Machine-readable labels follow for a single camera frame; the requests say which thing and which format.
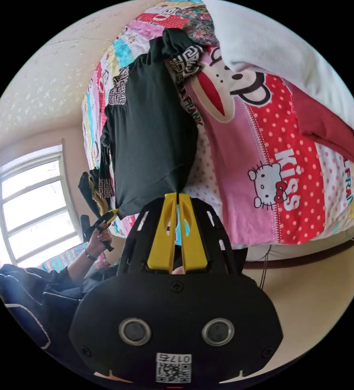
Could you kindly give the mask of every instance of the ceiling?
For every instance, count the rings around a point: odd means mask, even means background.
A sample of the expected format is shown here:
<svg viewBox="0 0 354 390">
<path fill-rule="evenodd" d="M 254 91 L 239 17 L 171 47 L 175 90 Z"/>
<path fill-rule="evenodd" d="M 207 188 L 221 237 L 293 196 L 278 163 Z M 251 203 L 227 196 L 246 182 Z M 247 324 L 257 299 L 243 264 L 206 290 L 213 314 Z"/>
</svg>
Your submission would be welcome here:
<svg viewBox="0 0 354 390">
<path fill-rule="evenodd" d="M 81 103 L 103 53 L 127 23 L 159 2 L 134 0 L 105 8 L 42 46 L 1 96 L 0 150 L 46 130 L 81 127 Z"/>
</svg>

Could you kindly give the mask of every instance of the bedsheet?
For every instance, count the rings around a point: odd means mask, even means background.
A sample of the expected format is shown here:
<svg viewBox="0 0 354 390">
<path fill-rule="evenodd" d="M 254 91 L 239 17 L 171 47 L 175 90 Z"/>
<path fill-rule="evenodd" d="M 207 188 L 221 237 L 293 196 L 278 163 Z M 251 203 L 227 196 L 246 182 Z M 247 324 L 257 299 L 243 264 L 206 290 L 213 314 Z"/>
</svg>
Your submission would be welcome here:
<svg viewBox="0 0 354 390">
<path fill-rule="evenodd" d="M 233 247 L 301 244 L 354 226 L 354 164 L 298 133 L 284 80 L 249 70 L 235 73 L 225 66 L 200 0 L 149 8 L 102 57 L 82 104 L 89 167 L 98 166 L 113 77 L 146 53 L 149 40 L 165 27 L 183 28 L 193 40 L 212 44 L 206 46 L 203 70 L 179 91 L 199 130 L 184 192 L 215 209 Z M 112 232 L 125 237 L 135 220 L 135 215 L 116 219 Z"/>
</svg>

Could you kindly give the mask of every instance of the window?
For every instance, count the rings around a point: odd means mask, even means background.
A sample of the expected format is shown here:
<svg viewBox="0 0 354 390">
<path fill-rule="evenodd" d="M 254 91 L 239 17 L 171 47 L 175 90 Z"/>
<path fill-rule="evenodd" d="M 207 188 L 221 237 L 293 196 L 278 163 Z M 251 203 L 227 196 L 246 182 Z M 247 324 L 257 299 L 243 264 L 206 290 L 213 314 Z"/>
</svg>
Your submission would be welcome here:
<svg viewBox="0 0 354 390">
<path fill-rule="evenodd" d="M 0 267 L 37 267 L 82 242 L 61 146 L 34 155 L 0 169 Z"/>
</svg>

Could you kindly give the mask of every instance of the qr code label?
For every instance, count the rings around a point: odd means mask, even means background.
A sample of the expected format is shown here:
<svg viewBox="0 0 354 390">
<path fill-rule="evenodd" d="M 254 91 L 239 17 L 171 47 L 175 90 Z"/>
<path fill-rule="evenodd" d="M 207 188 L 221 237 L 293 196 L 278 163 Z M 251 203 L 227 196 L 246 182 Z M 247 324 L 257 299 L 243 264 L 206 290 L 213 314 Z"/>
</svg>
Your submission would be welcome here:
<svg viewBox="0 0 354 390">
<path fill-rule="evenodd" d="M 156 381 L 160 383 L 190 383 L 192 355 L 156 354 Z"/>
</svg>

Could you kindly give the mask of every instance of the window frame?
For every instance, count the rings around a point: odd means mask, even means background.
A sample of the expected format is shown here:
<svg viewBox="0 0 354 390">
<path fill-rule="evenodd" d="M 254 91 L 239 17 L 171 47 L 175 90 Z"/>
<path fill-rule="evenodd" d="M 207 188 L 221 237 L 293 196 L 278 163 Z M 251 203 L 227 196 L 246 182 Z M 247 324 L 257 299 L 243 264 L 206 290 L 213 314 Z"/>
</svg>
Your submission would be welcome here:
<svg viewBox="0 0 354 390">
<path fill-rule="evenodd" d="M 36 168 L 38 166 L 48 164 L 48 163 L 51 163 L 54 161 L 58 161 L 59 172 L 60 172 L 59 176 L 56 176 L 54 178 L 49 178 L 46 180 L 42 180 L 41 182 L 38 182 L 36 184 L 32 184 L 26 188 L 23 188 L 20 191 L 17 191 L 16 193 L 8 196 L 5 199 L 2 198 L 2 183 L 5 180 L 12 178 L 12 177 L 14 177 L 22 172 L 25 172 L 29 169 Z M 4 218 L 3 205 L 5 203 L 9 202 L 10 200 L 15 199 L 15 198 L 17 198 L 17 197 L 19 197 L 19 196 L 21 196 L 29 191 L 35 190 L 35 189 L 40 188 L 44 185 L 54 183 L 57 181 L 60 181 L 60 183 L 61 183 L 66 206 L 59 208 L 55 211 L 49 212 L 47 214 L 44 214 L 38 218 L 35 218 L 29 222 L 26 222 L 26 223 L 14 228 L 14 229 L 8 231 L 7 227 L 6 227 L 5 218 Z M 27 254 L 19 257 L 18 259 L 15 258 L 13 251 L 11 249 L 11 246 L 10 246 L 10 242 L 9 242 L 10 236 L 28 228 L 28 227 L 34 226 L 35 224 L 37 224 L 41 221 L 44 221 L 48 218 L 59 215 L 63 212 L 68 212 L 68 214 L 70 216 L 70 219 L 71 219 L 73 227 L 74 227 L 74 231 L 72 233 L 67 234 L 64 237 L 61 237 L 59 239 L 56 239 L 48 244 L 42 245 L 41 247 L 38 247 L 37 249 L 35 249 L 31 252 L 28 252 Z M 6 251 L 9 254 L 10 261 L 13 265 L 18 265 L 22 261 L 24 261 L 24 260 L 26 260 L 34 255 L 37 255 L 38 253 L 40 253 L 46 249 L 49 249 L 57 244 L 60 244 L 63 241 L 69 240 L 70 238 L 73 238 L 75 236 L 79 236 L 80 238 L 82 237 L 79 218 L 78 218 L 78 215 L 75 211 L 75 208 L 74 208 L 74 205 L 72 202 L 72 197 L 70 194 L 69 185 L 68 185 L 67 178 L 66 178 L 63 149 L 61 149 L 58 152 L 52 152 L 52 153 L 50 152 L 50 153 L 47 153 L 43 156 L 38 156 L 38 157 L 32 158 L 30 160 L 24 161 L 22 163 L 18 163 L 17 165 L 14 165 L 7 170 L 0 169 L 0 229 L 1 229 L 1 234 L 3 237 L 3 241 L 5 243 Z"/>
</svg>

